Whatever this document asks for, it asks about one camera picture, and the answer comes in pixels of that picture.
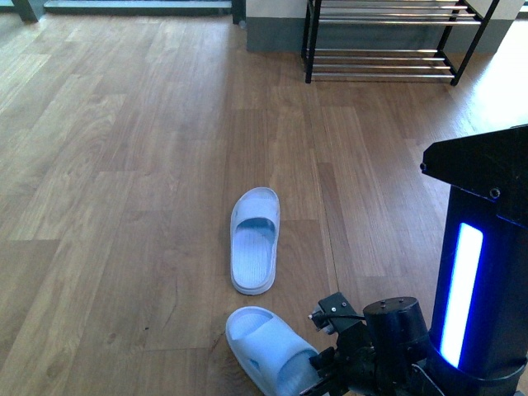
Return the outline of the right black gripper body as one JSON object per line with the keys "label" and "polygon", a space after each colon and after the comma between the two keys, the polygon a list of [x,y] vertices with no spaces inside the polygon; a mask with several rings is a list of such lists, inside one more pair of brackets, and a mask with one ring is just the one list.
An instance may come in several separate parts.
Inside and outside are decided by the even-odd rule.
{"label": "right black gripper body", "polygon": [[345,296],[334,293],[319,300],[309,319],[318,330],[337,335],[336,346],[311,357],[318,381],[303,395],[375,394],[375,354],[365,318]]}

